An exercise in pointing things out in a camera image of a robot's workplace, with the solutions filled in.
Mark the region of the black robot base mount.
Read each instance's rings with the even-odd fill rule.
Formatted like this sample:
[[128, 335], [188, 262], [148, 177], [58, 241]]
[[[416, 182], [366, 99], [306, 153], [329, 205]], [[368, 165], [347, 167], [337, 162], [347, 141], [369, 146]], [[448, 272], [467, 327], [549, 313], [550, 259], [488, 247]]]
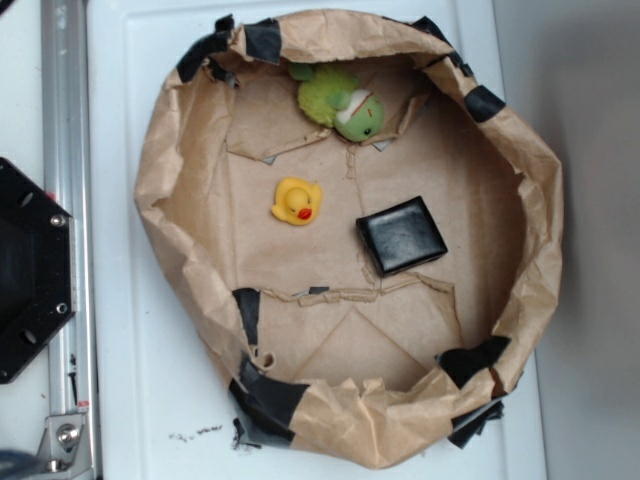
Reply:
[[13, 382], [74, 314], [72, 217], [1, 160], [1, 383]]

